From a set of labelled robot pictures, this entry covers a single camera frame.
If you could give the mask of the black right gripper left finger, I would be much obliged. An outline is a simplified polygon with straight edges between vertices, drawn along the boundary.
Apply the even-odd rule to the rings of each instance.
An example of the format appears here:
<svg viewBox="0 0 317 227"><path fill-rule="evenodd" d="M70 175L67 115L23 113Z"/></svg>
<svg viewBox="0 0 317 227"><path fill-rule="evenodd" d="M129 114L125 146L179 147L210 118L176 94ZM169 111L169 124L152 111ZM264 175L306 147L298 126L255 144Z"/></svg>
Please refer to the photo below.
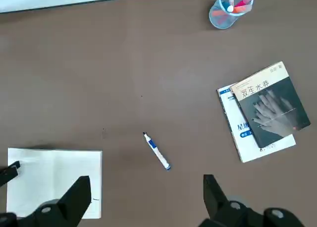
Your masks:
<svg viewBox="0 0 317 227"><path fill-rule="evenodd" d="M76 227L91 203L88 176L79 177L56 202L47 202L33 213L18 218L15 213L1 213L2 227Z"/></svg>

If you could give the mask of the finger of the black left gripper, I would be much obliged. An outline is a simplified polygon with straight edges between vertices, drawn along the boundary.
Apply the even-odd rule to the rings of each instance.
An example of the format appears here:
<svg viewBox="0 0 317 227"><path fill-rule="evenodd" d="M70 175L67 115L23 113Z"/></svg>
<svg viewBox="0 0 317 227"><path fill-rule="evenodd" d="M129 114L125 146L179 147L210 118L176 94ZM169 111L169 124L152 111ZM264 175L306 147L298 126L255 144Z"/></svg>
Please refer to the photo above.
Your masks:
<svg viewBox="0 0 317 227"><path fill-rule="evenodd" d="M20 161L16 161L11 165L0 169L0 186L4 186L9 181L18 176L18 169L20 168Z"/></svg>

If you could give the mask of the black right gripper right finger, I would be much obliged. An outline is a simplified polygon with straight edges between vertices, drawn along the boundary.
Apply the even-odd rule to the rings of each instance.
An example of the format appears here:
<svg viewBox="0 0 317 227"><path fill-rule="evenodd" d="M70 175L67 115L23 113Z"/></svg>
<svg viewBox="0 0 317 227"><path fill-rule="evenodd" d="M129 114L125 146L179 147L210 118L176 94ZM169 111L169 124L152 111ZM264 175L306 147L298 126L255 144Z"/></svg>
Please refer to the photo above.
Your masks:
<svg viewBox="0 0 317 227"><path fill-rule="evenodd" d="M201 227L303 227L303 223L283 208L267 208L262 214L243 203L228 200L214 175L203 176L204 203L209 217Z"/></svg>

